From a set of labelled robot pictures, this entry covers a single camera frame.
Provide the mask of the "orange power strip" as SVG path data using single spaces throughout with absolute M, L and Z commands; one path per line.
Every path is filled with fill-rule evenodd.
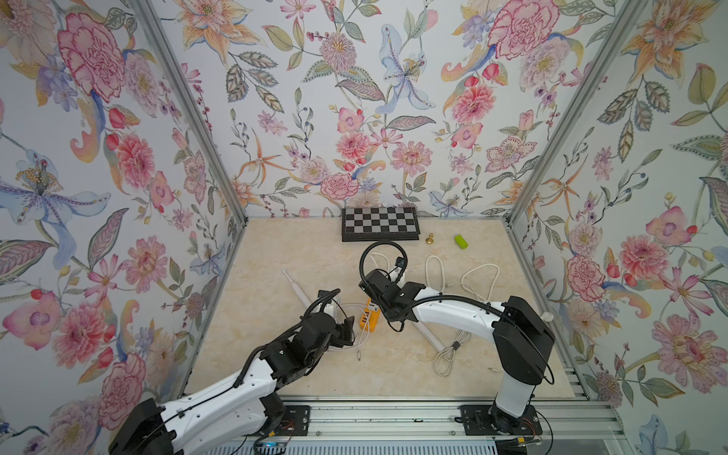
M 381 315 L 380 307 L 372 300 L 362 307 L 362 314 L 359 317 L 359 327 L 365 333 L 373 333 L 377 328 L 377 322 Z

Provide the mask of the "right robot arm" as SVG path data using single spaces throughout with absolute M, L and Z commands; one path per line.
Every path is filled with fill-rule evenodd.
M 502 382 L 491 406 L 495 420 L 517 422 L 526 415 L 532 395 L 555 376 L 549 360 L 555 334 L 534 308 L 520 297 L 504 303 L 444 294 L 424 284 L 398 284 L 402 273 L 380 269 L 360 274 L 359 287 L 382 311 L 387 322 L 404 326 L 434 323 L 491 342 L 502 367 Z

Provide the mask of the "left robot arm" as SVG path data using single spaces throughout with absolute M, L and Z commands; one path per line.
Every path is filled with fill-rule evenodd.
M 355 319 L 313 312 L 250 354 L 239 373 L 195 394 L 136 405 L 110 454 L 202 454 L 239 435 L 276 430 L 286 414 L 278 390 L 310 375 L 330 347 L 354 344 Z

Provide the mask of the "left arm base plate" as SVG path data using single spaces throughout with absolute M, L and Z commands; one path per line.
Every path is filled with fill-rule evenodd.
M 290 406 L 265 411 L 263 426 L 254 432 L 256 436 L 307 436 L 311 423 L 310 406 Z

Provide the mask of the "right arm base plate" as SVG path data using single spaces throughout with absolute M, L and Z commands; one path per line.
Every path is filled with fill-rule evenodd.
M 541 436 L 543 430 L 536 409 L 527 405 L 521 417 L 499 411 L 494 404 L 462 405 L 455 421 L 464 427 L 466 436 Z

